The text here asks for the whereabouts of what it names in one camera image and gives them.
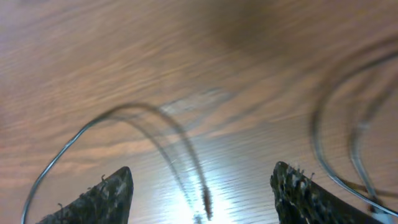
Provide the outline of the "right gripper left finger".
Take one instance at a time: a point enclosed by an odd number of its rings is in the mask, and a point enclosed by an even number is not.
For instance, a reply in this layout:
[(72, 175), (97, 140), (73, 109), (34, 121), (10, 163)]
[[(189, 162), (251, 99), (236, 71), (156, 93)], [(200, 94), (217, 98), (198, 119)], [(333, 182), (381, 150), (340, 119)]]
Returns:
[(134, 182), (124, 166), (89, 188), (70, 204), (39, 221), (44, 224), (127, 224)]

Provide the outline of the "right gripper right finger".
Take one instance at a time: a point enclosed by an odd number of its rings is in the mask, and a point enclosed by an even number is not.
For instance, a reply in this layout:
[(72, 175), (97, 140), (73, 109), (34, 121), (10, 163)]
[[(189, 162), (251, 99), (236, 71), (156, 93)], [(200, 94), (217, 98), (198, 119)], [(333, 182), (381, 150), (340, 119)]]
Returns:
[(275, 164), (270, 185), (280, 224), (380, 224), (285, 162)]

